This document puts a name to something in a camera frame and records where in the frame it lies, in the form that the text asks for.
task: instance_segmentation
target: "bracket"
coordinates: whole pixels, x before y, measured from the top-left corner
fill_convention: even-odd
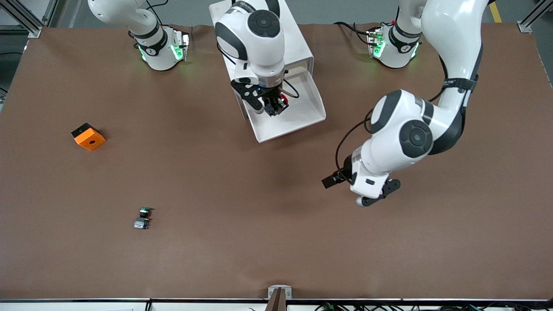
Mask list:
[[[267,299],[270,299],[275,290],[282,288],[284,290],[284,296],[286,300],[292,299],[292,286],[289,285],[272,285],[267,289]]]
[[[519,30],[522,33],[532,33],[532,26],[530,26],[530,25],[528,25],[526,27],[523,26],[522,25],[522,20],[517,21],[517,26],[519,27]]]
[[[269,302],[265,311],[286,311],[286,300],[292,299],[292,287],[273,285],[269,287]]]
[[[38,39],[40,38],[40,33],[42,32],[42,26],[38,28],[38,31],[33,33],[33,32],[29,32],[29,35],[27,36],[27,38],[29,39]]]

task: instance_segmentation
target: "small electronic component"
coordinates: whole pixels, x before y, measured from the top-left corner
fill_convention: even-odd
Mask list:
[[[92,151],[106,142],[104,136],[88,123],[72,131],[71,135],[73,135],[73,139],[75,139],[75,142],[77,142],[79,146],[88,151]]]
[[[148,223],[150,222],[150,212],[151,208],[140,208],[140,214],[137,219],[134,221],[134,227],[136,229],[147,229]]]

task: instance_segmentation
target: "brown tabletop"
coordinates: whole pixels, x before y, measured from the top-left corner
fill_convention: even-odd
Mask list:
[[[362,209],[320,182],[336,144],[387,92],[437,93],[437,54],[423,44],[393,70],[349,30],[301,30],[328,116],[263,144],[211,27],[167,72],[125,29],[30,40],[0,114],[0,298],[246,298],[275,283],[298,298],[550,298],[553,91],[535,39],[485,24],[462,138]],[[107,138],[93,152],[70,135],[84,122]]]

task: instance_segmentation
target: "orange cube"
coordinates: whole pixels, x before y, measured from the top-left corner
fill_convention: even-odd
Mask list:
[[[71,135],[79,146],[88,151],[98,148],[106,141],[100,132],[88,123],[71,132]]]

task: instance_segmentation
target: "black part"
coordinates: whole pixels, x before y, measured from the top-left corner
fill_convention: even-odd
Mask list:
[[[238,2],[235,2],[233,0],[232,2],[232,5],[231,7],[241,7],[244,9],[244,11],[248,12],[248,13],[253,13],[255,12],[255,8],[253,7],[253,5],[247,3],[247,2],[244,2],[244,1],[238,1]]]
[[[236,80],[231,81],[232,88],[240,94],[240,97],[245,100],[255,110],[265,110],[270,116],[276,116],[281,114],[288,104],[280,98],[280,87],[282,83],[274,87],[261,87],[258,85],[251,85],[249,78],[240,78],[239,80],[248,79],[248,82],[239,82]],[[262,97],[264,105],[259,102],[259,98]]]
[[[380,117],[375,124],[371,124],[371,132],[373,134],[380,131],[386,125],[386,123],[388,123],[392,116],[392,113],[395,110],[395,107],[398,105],[400,97],[401,90],[395,90],[386,94],[386,99],[384,101],[384,106],[382,107]]]
[[[484,44],[480,43],[480,52],[478,53],[478,58],[472,69],[471,80],[478,81],[478,69],[480,68],[480,61],[482,60],[482,54],[484,53]]]
[[[339,183],[343,183],[346,181],[346,178],[349,179],[355,179],[357,177],[357,173],[355,173],[355,176],[352,176],[351,174],[351,155],[349,155],[344,160],[344,167],[341,168],[339,171],[335,171],[332,173],[332,175],[324,178],[322,181],[322,184],[325,186],[325,189],[328,189],[334,185],[337,185]]]
[[[446,89],[448,87],[457,87],[461,90],[474,91],[474,88],[476,87],[476,81],[465,78],[445,79],[442,88]]]
[[[248,17],[248,28],[260,37],[274,38],[280,32],[280,22],[275,13],[258,10]]]
[[[270,88],[269,91],[263,95],[263,103],[265,104],[265,112],[271,117],[281,114],[289,107],[280,97],[279,87]]]
[[[277,17],[280,17],[280,4],[278,3],[278,0],[265,0],[265,3],[267,4],[269,11],[275,13]]]
[[[432,132],[423,121],[411,120],[399,130],[399,144],[404,155],[420,157],[432,146]]]
[[[432,150],[429,154],[442,153],[453,147],[463,133],[464,119],[464,113],[459,110],[459,112],[453,119],[453,122],[451,122],[449,128],[447,128],[445,133],[440,136],[440,138],[436,139],[436,141],[434,142],[434,146],[432,146]]]
[[[86,131],[89,128],[92,128],[92,126],[90,126],[90,124],[88,124],[88,123],[85,123],[85,124],[81,125],[80,127],[78,127],[76,130],[72,131],[71,135],[73,135],[73,138],[75,138],[75,137],[79,136],[82,132]]]
[[[138,214],[140,215],[140,217],[148,218],[148,216],[150,215],[150,211],[140,210]]]
[[[158,32],[160,27],[161,26],[159,25],[159,23],[156,23],[154,29],[152,29],[147,34],[134,34],[134,33],[132,33],[132,34],[136,39],[148,39],[148,38],[153,37]]]
[[[395,21],[394,28],[395,28],[395,31],[397,31],[400,35],[402,35],[406,38],[409,38],[409,39],[418,39],[418,38],[420,38],[420,36],[422,36],[422,32],[413,34],[413,33],[408,33],[406,31],[404,31],[403,29],[401,29],[399,27],[397,20]]]
[[[422,120],[424,121],[424,123],[429,125],[430,121],[432,121],[433,115],[434,115],[434,105],[431,102],[424,100],[424,114],[422,115]]]
[[[246,47],[240,41],[240,39],[230,30],[228,29],[224,24],[222,23],[215,23],[215,35],[224,41],[226,41],[228,44],[230,44],[233,48],[235,48],[238,51],[238,59],[239,60],[248,60],[248,53],[246,52]]]
[[[415,40],[411,43],[403,42],[395,36],[393,29],[394,28],[390,28],[390,31],[388,32],[388,37],[390,38],[391,44],[397,48],[399,53],[409,53],[419,42],[418,40]]]
[[[167,40],[169,39],[169,36],[167,35],[167,32],[164,30],[161,30],[163,32],[163,35],[161,36],[161,39],[154,45],[146,46],[138,44],[138,46],[142,49],[142,51],[150,56],[158,56],[159,51],[167,44]]]
[[[384,184],[384,186],[382,187],[382,194],[377,199],[371,199],[364,196],[361,199],[361,205],[363,205],[364,207],[371,206],[372,204],[385,199],[388,195],[398,190],[400,187],[401,182],[399,181],[399,179],[391,179]]]

